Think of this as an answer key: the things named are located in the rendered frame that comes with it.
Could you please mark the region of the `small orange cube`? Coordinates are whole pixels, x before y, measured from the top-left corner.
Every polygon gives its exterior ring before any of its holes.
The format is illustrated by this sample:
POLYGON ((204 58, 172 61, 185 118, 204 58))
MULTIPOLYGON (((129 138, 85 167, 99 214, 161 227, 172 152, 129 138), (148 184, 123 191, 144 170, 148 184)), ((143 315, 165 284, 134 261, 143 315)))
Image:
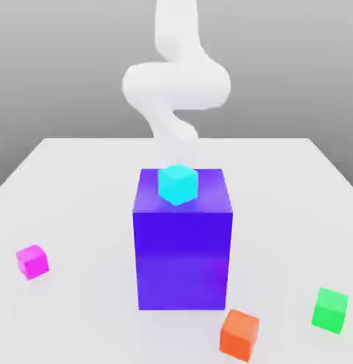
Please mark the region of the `small orange cube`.
POLYGON ((258 337, 259 325, 259 318, 231 309, 221 327, 219 350, 248 363, 258 337))

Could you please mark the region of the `small magenta cube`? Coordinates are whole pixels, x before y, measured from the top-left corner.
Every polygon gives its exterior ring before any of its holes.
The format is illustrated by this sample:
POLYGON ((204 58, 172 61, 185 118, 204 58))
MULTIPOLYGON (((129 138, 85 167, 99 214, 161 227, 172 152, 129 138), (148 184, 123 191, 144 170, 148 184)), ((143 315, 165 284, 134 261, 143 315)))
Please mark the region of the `small magenta cube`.
POLYGON ((39 245, 31 245, 16 252, 20 272, 27 280, 34 279, 49 271, 48 258, 39 245))

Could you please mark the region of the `small green cube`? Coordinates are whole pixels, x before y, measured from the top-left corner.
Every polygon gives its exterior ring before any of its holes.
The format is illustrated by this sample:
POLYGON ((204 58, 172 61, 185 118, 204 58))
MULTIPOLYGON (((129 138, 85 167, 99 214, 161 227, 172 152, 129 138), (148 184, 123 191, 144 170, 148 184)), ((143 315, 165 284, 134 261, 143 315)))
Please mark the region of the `small green cube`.
POLYGON ((320 287, 311 323, 331 333, 340 334, 344 325, 349 297, 320 287))

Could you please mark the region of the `small cyan cube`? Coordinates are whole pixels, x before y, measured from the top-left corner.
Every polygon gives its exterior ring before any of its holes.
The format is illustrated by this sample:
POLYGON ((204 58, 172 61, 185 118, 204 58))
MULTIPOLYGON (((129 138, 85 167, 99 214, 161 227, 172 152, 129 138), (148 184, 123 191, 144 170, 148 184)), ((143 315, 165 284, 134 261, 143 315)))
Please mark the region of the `small cyan cube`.
POLYGON ((161 168, 157 172, 157 190, 174 206, 195 200, 199 196, 199 173, 182 164, 161 168))

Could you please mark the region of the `large purple box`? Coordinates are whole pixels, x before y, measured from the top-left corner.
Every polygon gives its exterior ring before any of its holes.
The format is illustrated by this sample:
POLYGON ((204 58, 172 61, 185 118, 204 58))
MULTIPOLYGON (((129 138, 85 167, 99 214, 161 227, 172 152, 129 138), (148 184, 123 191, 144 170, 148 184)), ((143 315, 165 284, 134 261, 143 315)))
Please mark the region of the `large purple box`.
POLYGON ((142 169, 132 217, 139 309, 225 309, 233 208, 221 169, 199 170, 198 198, 179 206, 142 169))

